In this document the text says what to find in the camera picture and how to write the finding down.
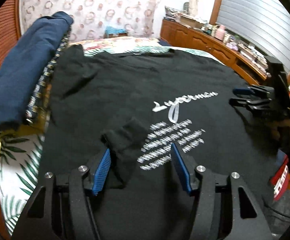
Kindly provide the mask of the person's right hand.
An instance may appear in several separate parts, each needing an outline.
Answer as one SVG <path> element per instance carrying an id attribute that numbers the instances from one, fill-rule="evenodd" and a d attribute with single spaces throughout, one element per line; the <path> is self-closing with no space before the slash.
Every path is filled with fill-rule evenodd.
<path id="1" fill-rule="evenodd" d="M 276 139 L 290 139 L 290 119 L 273 122 L 271 129 Z"/>

